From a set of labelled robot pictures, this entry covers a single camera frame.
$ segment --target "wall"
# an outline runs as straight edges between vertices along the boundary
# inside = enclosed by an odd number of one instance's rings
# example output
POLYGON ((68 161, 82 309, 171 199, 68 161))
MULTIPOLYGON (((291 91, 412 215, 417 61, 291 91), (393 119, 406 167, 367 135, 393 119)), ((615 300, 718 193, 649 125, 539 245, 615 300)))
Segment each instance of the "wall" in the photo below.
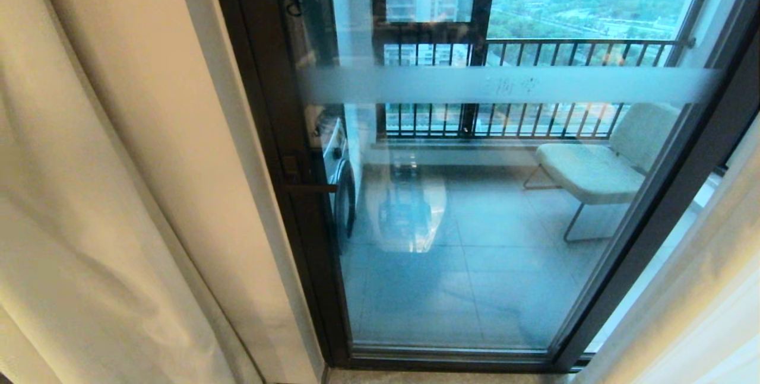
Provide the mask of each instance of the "wall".
POLYGON ((317 382, 323 362, 215 0, 52 3, 264 378, 317 382))

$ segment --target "black railing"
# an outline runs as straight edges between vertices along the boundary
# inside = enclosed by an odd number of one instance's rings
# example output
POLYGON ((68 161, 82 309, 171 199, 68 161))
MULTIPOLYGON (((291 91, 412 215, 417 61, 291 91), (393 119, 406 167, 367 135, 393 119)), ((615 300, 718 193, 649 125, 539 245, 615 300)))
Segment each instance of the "black railing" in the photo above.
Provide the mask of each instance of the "black railing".
MULTIPOLYGON (((689 43, 676 40, 487 40, 485 66, 671 66, 689 43)), ((385 65, 473 65, 462 43, 385 44, 385 65)), ((606 139, 624 103, 386 103, 378 138, 606 139)))

